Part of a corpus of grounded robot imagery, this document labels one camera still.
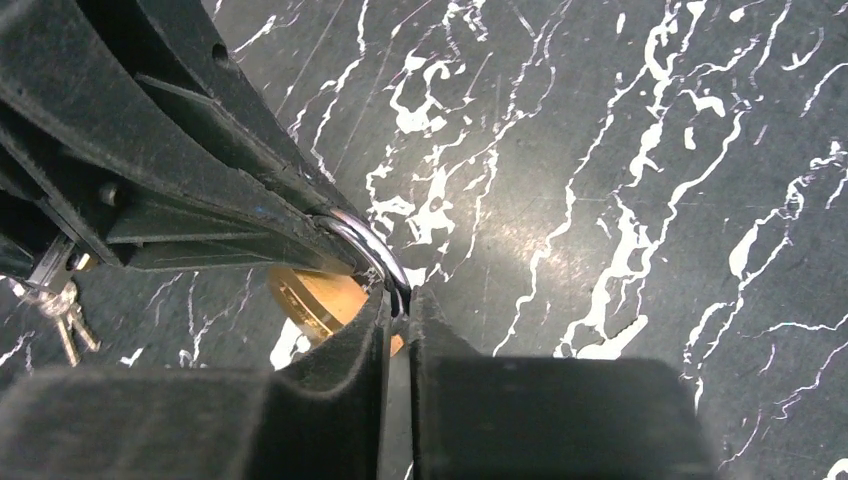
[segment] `marble floor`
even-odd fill
[[[725,477],[848,478],[844,0],[204,4],[481,352],[664,360]],[[84,362],[280,368],[266,275],[80,274]],[[64,363],[1,290],[4,384]]]

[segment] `metal ring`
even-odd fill
[[[313,220],[350,243],[377,270],[392,302],[392,333],[402,333],[406,322],[400,319],[409,315],[412,288],[397,257],[371,228],[353,215],[332,209],[329,215],[316,215]]]

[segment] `marble table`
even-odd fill
[[[726,477],[848,478],[844,0],[205,5],[481,352],[661,359]],[[281,368],[266,275],[80,274],[83,361]],[[0,290],[4,384],[64,363]]]

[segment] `bunch of keys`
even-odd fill
[[[14,284],[13,291],[25,302],[36,305],[44,316],[51,318],[56,323],[65,355],[72,367],[77,366],[80,362],[79,352],[71,337],[73,332],[77,333],[90,351],[100,350],[100,340],[89,330],[83,319],[82,307],[77,303],[79,289],[73,280],[68,281],[58,295],[30,290],[19,283]]]

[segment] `screw hole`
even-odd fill
[[[230,53],[227,51],[227,47],[220,43],[212,45],[212,60],[214,60],[215,64],[221,68],[231,69],[234,66],[234,62],[230,59]]]

